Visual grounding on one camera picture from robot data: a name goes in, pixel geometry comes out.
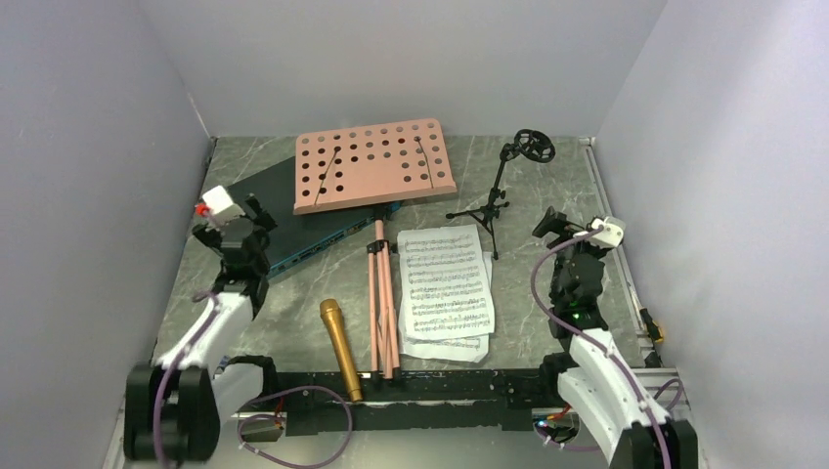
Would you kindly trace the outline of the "pink music stand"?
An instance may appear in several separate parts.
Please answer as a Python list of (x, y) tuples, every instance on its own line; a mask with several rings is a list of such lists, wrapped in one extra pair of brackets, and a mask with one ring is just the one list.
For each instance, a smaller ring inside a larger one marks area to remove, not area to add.
[(368, 249), (371, 374), (401, 374), (391, 248), (385, 220), (392, 202), (457, 192), (441, 124), (434, 118), (300, 135), (295, 143), (296, 215), (371, 209)]

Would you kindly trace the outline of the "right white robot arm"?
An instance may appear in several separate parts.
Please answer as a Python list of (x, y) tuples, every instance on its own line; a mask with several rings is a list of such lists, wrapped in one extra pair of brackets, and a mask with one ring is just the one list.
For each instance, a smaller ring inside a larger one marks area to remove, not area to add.
[(623, 241), (626, 225), (595, 217), (582, 227), (549, 207), (532, 235), (554, 234), (531, 271), (531, 293), (562, 352), (545, 359), (539, 392), (568, 405), (611, 468), (697, 468), (696, 431), (672, 416), (627, 364), (600, 313), (604, 257)]

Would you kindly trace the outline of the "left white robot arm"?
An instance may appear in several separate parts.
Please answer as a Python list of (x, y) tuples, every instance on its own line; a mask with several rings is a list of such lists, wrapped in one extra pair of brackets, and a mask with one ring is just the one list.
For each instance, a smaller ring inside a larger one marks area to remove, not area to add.
[(131, 462), (163, 468), (205, 462), (224, 423), (243, 405), (266, 410), (281, 396), (270, 359), (237, 357), (218, 370), (264, 304), (271, 270), (266, 250), (277, 224), (254, 194), (236, 201), (222, 186), (206, 192), (196, 212), (204, 220), (193, 235), (218, 255), (220, 270), (195, 294), (204, 310), (182, 338), (128, 374), (122, 449)]

